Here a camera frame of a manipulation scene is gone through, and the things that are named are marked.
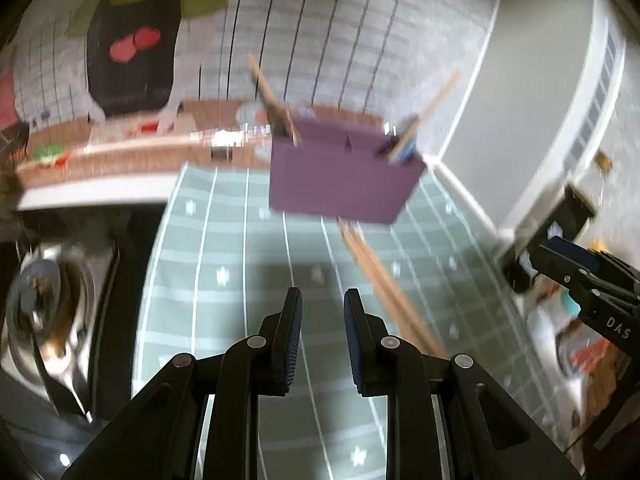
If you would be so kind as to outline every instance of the purple fabric bin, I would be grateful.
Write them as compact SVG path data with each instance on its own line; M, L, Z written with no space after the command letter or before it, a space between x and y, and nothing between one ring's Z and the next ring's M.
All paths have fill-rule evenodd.
M274 137L269 206L276 210L392 224L426 166L416 155L400 165L378 154L378 128L294 117L300 145Z

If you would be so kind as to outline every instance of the black stovetop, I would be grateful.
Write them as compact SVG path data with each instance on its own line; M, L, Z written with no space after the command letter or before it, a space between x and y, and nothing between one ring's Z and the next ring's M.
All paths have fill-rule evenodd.
M61 237L87 219L128 218L118 243L120 260L105 306L102 337L94 363L96 396L93 422L80 416L58 416L41 397L0 370L0 470L18 478L59 479L65 471L60 455L73 460L129 401L138 310L149 260L164 204L87 206L24 212L28 227L42 238ZM0 244L0 298L18 270L13 244ZM4 301L0 302L0 322Z

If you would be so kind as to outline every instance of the gray wall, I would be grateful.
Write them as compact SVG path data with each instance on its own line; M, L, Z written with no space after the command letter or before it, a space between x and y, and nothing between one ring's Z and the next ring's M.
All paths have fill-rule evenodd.
M502 0L482 68L443 162L500 226L574 97L593 0Z

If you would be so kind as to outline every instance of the metal pivot screw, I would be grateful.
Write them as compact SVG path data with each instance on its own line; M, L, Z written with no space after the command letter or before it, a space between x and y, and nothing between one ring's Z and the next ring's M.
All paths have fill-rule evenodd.
M459 354L459 355L456 355L454 362L460 368L471 368L474 363L474 360L466 354Z
M385 348L398 348L400 346L400 342L398 338L393 337L392 335L387 335L380 340L380 343Z
M262 348L267 344L267 340L261 335L252 335L249 339L246 340L246 343L251 348Z
M178 354L177 356L174 356L173 359L171 359L171 362L176 368L184 368L191 363L191 355Z

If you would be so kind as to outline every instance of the wooden chopstick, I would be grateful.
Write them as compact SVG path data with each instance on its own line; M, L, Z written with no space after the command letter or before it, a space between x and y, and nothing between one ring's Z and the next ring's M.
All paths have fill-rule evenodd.
M460 78L460 71L456 70L454 74L449 78L449 80L444 83L440 91L436 94L436 96L429 102L427 107L418 115L413 123L407 128L407 131L402 135L401 139L394 146L394 148L389 152L386 160L390 163L396 162L396 157L402 149L406 146L408 142L410 142L417 134L418 127L424 122L424 120L434 113L436 108L440 105L440 102L444 99L444 97L449 93L449 91L454 87L454 85L458 82Z
M289 112L280 106L276 98L276 94L273 93L273 90L271 89L267 78L262 73L262 70L260 70L260 65L258 64L257 59L255 59L254 54L247 51L246 58L249 63L249 69L251 69L252 74L258 81L260 93L264 97L267 106L273 111L274 115L276 115L277 120L282 122L287 135L289 135L289 137L291 137L291 139L293 140L293 145L299 145L300 133L295 127L295 124L293 124Z
M398 325L402 336L417 346L421 352L448 359L449 355L442 343L425 326L422 317L416 312L396 280L389 275L369 244L353 226L342 220L338 220L338 224L347 247L373 285L385 309Z

